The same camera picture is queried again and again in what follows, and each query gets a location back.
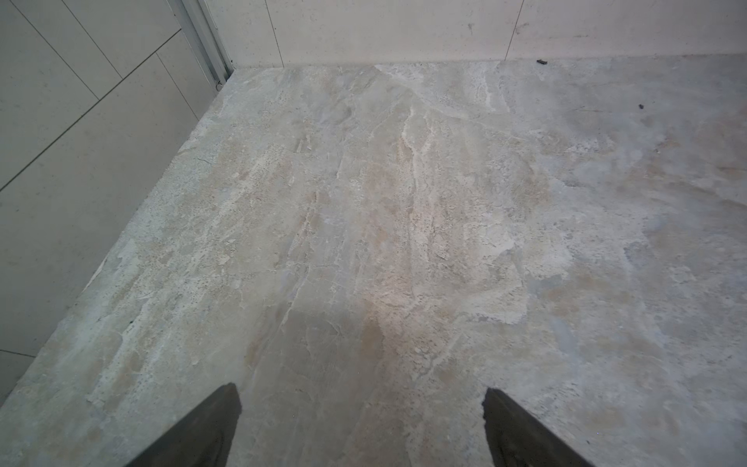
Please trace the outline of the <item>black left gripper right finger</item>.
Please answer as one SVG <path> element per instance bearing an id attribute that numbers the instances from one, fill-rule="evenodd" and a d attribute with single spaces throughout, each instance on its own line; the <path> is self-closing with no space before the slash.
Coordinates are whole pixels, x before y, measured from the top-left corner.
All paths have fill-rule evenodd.
<path id="1" fill-rule="evenodd" d="M 482 408 L 494 466 L 593 466 L 503 390 L 488 387 Z"/>

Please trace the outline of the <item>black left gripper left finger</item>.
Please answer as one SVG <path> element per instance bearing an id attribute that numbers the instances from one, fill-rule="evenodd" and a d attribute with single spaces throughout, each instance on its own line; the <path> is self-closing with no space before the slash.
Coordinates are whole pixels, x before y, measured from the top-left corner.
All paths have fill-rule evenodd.
<path id="1" fill-rule="evenodd" d="M 224 384 L 126 466 L 226 466 L 241 412 L 237 386 Z"/>

